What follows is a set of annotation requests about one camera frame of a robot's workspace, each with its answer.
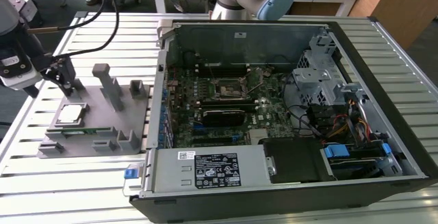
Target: desk leg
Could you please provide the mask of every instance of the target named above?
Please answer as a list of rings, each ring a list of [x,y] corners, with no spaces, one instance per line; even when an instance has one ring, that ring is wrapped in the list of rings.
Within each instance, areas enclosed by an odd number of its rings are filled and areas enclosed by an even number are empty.
[[[336,12],[336,16],[348,16],[355,1],[356,0],[343,0],[343,3],[339,6],[339,10]]]
[[[154,0],[156,13],[165,14],[165,4],[164,0]]]

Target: white sticker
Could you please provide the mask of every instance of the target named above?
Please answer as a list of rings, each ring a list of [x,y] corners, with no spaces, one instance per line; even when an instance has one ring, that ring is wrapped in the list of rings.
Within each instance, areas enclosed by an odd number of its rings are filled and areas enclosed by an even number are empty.
[[[229,177],[229,178],[225,178],[225,181],[238,181],[238,180],[240,180],[240,177]]]
[[[196,155],[194,151],[178,151],[177,160],[193,160],[194,155]]]
[[[245,38],[246,33],[233,33],[233,38]]]
[[[1,59],[1,63],[3,66],[14,65],[19,62],[19,59],[17,56],[7,57],[5,59]]]

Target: floor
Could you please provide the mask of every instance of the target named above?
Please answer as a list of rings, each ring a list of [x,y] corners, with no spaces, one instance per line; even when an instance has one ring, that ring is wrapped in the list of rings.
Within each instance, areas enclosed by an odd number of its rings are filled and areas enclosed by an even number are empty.
[[[43,20],[43,26],[65,26],[76,14],[76,11],[97,11],[98,6],[86,6],[84,0],[66,0],[66,6],[61,8],[61,0],[34,0]],[[189,3],[189,13],[204,13],[206,2],[197,1]],[[154,3],[152,0],[141,0],[137,4],[134,0],[126,0],[122,12],[156,12]],[[170,3],[166,3],[166,11],[176,13]],[[105,6],[104,12],[113,12],[113,8]],[[62,33],[41,34],[38,39],[43,48],[53,52]],[[424,73],[438,84],[438,22],[429,23],[428,27],[415,40],[407,50],[408,55],[423,69]],[[0,87],[0,121],[11,122],[25,101],[26,95],[21,91],[11,91],[7,88]],[[3,137],[7,127],[0,126],[0,139]]]

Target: motherboard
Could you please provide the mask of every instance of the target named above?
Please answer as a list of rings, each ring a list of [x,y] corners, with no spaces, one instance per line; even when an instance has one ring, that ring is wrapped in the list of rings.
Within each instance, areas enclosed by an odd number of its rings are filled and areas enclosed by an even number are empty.
[[[283,104],[285,74],[270,66],[169,69],[173,148],[256,144],[292,137]]]

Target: barcode sticker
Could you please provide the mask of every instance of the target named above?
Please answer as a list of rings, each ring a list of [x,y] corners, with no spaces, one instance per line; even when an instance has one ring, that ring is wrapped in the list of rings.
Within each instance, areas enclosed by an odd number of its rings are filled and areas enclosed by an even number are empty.
[[[193,160],[194,155],[196,155],[194,151],[178,151],[177,160]]]

